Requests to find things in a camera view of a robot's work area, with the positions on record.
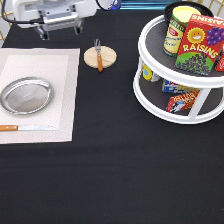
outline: green can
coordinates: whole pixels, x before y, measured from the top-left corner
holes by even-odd
[[[193,14],[201,15],[197,9],[189,6],[179,6],[173,9],[164,42],[164,52],[169,56],[177,57],[184,31]]]

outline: two-tier organizer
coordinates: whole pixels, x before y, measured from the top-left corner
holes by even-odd
[[[164,16],[159,16],[142,30],[138,42],[138,70],[133,83],[138,101],[155,116],[174,123],[197,124],[215,118],[224,110],[224,73],[213,68],[208,76],[202,76],[175,68],[176,58],[163,51],[167,29]],[[162,92],[162,78],[157,82],[146,81],[142,76],[143,63],[164,79],[200,88],[193,107],[175,114],[167,112],[170,97],[180,94]]]

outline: raisins box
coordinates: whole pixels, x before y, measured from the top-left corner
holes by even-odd
[[[224,20],[192,15],[182,39],[175,66],[208,75],[224,43]]]

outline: white paper mat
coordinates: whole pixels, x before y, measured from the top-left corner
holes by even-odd
[[[0,144],[72,140],[79,52],[79,49],[0,49],[0,91],[10,82],[28,76],[48,80],[55,91],[52,102],[37,113],[13,115],[0,108],[0,124],[59,128],[57,131],[0,132]]]

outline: yellow label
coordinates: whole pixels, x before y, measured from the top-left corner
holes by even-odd
[[[144,65],[143,67],[143,77],[148,80],[148,81],[151,81],[152,79],[152,75],[153,75],[153,72],[151,69],[149,69],[146,65]]]
[[[179,6],[173,10],[173,15],[183,23],[188,23],[193,14],[201,15],[197,9],[190,6]]]
[[[166,53],[173,56],[177,55],[184,30],[185,27],[181,23],[173,18],[171,19],[164,42],[164,50]]]

